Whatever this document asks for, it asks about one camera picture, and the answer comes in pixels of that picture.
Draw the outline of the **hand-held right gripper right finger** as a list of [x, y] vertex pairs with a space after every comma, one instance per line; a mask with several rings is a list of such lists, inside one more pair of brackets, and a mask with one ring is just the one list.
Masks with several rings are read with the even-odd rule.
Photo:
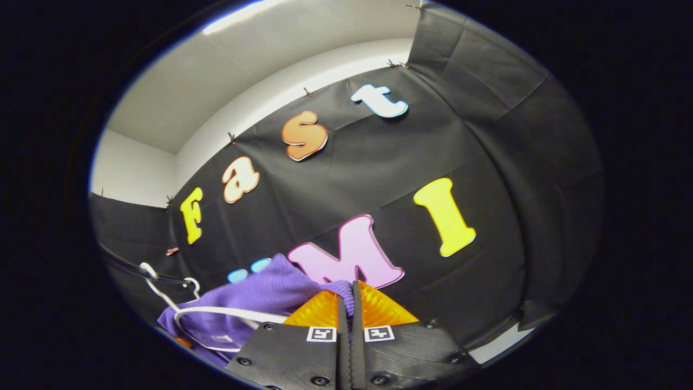
[[437, 320], [419, 321], [362, 281], [353, 293], [354, 389], [451, 389], [481, 370]]

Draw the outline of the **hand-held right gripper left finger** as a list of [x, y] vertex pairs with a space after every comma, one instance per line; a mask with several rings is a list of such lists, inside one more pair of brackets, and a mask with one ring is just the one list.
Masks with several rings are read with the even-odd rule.
[[349, 353], [344, 300], [325, 290], [284, 323], [260, 324], [225, 371], [257, 388], [349, 389]]

